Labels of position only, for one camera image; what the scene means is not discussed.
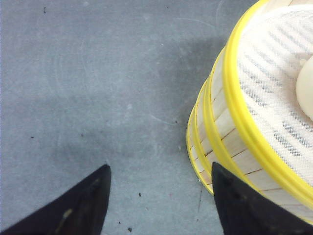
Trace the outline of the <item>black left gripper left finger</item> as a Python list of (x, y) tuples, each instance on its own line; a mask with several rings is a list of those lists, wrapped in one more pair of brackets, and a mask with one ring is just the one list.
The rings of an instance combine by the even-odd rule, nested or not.
[(109, 205), (111, 168), (105, 164), (2, 235), (99, 235)]

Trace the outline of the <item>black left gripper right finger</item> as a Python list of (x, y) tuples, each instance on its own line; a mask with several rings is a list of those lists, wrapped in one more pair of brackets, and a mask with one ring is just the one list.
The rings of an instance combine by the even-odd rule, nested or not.
[(219, 163), (212, 164), (216, 208), (225, 235), (311, 235), (313, 227), (266, 199)]

